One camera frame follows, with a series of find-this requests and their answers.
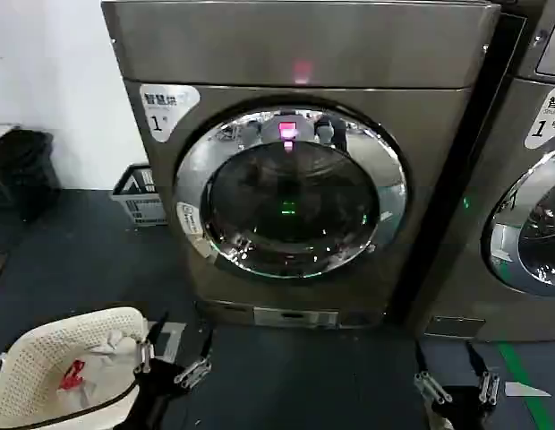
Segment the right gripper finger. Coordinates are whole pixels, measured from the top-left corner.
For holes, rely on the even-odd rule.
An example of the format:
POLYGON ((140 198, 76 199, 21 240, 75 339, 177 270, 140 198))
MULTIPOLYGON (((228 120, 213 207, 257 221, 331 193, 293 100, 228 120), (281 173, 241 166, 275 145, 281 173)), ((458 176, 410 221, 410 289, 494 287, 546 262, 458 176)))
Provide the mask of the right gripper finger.
POLYGON ((479 378, 479 401, 497 401, 500 387, 500 377, 492 373, 485 364, 482 356, 476 351, 472 343, 466 344, 469 362, 474 373, 479 378))
POLYGON ((445 404, 452 402, 452 396, 430 374, 423 349, 417 340, 414 344, 417 372, 414 374, 414 385, 420 394, 430 402, 445 404))

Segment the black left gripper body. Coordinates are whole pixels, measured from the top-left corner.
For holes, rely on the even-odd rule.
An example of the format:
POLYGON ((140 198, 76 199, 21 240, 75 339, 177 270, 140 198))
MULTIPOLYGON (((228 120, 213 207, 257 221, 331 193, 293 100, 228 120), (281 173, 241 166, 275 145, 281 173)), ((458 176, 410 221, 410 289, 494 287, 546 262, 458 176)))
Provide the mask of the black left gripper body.
POLYGON ((150 371, 138 378, 139 393, 132 405, 132 429, 160 429, 169 403, 186 393, 175 378, 184 367, 160 359, 151 360, 150 371))

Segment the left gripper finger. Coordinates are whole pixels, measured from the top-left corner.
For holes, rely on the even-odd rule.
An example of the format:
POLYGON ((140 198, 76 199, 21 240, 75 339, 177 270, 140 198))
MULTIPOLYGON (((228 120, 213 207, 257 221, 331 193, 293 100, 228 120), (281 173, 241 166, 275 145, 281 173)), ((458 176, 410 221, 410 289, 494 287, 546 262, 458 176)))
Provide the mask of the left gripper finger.
POLYGON ((211 371, 210 351, 212 341, 213 330, 210 330, 203 342, 199 357, 175 376, 175 384, 181 388, 193 388, 211 371))
POLYGON ((146 338, 137 342, 136 352, 139 363, 133 369, 135 373, 150 372, 150 361, 155 357, 155 346, 160 333, 166 325, 168 316, 169 312, 163 313, 163 315, 150 326, 146 338))

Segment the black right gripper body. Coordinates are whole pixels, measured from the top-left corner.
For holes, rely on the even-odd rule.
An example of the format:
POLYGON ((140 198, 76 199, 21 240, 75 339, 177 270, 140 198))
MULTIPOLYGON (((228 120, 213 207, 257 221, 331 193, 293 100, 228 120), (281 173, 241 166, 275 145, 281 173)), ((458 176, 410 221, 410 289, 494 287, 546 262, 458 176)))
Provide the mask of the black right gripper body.
POLYGON ((444 387, 452 401, 434 401, 431 410, 446 418, 454 429, 483 430, 486 419, 497 406, 497 399, 479 400, 481 390, 469 385, 446 385, 444 387))

